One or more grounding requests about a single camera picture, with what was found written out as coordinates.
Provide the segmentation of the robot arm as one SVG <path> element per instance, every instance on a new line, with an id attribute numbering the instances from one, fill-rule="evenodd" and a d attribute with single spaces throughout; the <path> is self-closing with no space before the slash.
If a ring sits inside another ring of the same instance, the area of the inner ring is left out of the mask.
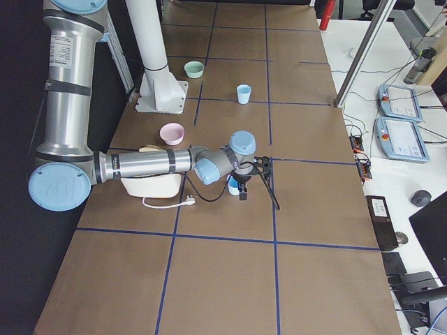
<path id="1" fill-rule="evenodd" d="M 49 75 L 45 84 L 45 139 L 36 150 L 28 190 L 50 211 L 81 205 L 91 187 L 110 179 L 153 177 L 194 171 L 212 184 L 232 176 L 241 184 L 254 169 L 255 137 L 238 131 L 216 151 L 198 146 L 152 152 L 103 154 L 87 144 L 97 42 L 105 34 L 105 1 L 45 1 L 43 20 L 50 28 Z"/>

